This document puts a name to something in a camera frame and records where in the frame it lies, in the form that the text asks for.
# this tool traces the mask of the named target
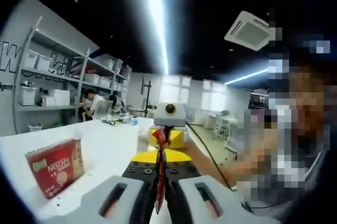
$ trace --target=ceiling air conditioner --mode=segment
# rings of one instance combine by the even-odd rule
[[[266,21],[242,11],[225,36],[225,40],[258,51],[269,42],[270,31]]]

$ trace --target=yellow base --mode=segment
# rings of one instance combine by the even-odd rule
[[[150,129],[150,140],[148,141],[150,146],[157,146],[157,139],[152,135],[157,129]],[[179,130],[171,130],[170,133],[170,148],[182,148],[184,146],[184,132]]]
[[[182,152],[178,152],[172,149],[164,149],[164,151],[165,151],[165,156],[166,156],[166,162],[185,162],[185,161],[192,160],[188,155]],[[156,163],[157,153],[158,153],[158,150],[139,153],[135,155],[131,161]]]

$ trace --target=red snack packet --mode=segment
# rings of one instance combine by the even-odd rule
[[[164,144],[166,143],[164,128],[160,128],[152,133],[152,135],[157,139],[158,143],[158,161],[159,161],[159,180],[157,184],[157,197],[155,202],[155,210],[158,214],[165,198],[165,181],[164,181],[164,159],[163,159],[163,151]]]
[[[68,139],[25,156],[38,186],[48,199],[84,174],[81,140]]]

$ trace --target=floor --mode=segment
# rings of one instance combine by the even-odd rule
[[[195,132],[199,135],[199,137],[203,140],[208,150],[210,151],[212,157],[218,165],[230,165],[235,160],[235,153],[224,148],[224,142],[219,138],[213,138],[213,130],[206,129],[202,125],[191,125]],[[200,140],[198,140],[197,145],[202,146]]]

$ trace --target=ceiling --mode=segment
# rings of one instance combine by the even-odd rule
[[[146,0],[40,1],[133,71],[163,73]],[[170,74],[225,82],[266,68],[267,47],[255,52],[224,36],[242,10],[269,21],[269,1],[163,0]],[[254,79],[233,86],[267,88],[267,74]]]

